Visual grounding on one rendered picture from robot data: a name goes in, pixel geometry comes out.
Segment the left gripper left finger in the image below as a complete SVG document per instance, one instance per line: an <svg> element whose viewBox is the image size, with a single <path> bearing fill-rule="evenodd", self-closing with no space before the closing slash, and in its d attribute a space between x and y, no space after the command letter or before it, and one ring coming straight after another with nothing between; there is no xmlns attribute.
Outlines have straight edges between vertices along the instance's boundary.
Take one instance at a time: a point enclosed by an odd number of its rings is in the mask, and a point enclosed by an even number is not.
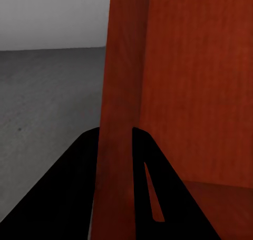
<svg viewBox="0 0 253 240"><path fill-rule="evenodd" d="M0 240L87 240L100 128L82 133L0 223Z"/></svg>

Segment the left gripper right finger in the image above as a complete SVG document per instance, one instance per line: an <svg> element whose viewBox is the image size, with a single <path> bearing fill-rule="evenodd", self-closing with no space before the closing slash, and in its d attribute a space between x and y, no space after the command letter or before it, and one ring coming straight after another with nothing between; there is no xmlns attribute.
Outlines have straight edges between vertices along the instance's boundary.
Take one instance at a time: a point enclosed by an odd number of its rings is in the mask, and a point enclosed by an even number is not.
<svg viewBox="0 0 253 240"><path fill-rule="evenodd" d="M152 217L147 163L165 222ZM151 135L133 127L136 240L221 240Z"/></svg>

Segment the storage box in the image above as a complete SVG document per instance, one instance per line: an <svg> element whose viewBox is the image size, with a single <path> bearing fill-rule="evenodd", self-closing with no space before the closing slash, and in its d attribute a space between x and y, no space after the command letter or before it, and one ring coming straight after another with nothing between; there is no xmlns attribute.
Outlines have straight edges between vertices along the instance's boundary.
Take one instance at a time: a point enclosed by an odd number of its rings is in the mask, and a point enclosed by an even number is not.
<svg viewBox="0 0 253 240"><path fill-rule="evenodd" d="M221 240L253 240L253 0L110 0L91 240L136 240L133 127Z"/></svg>

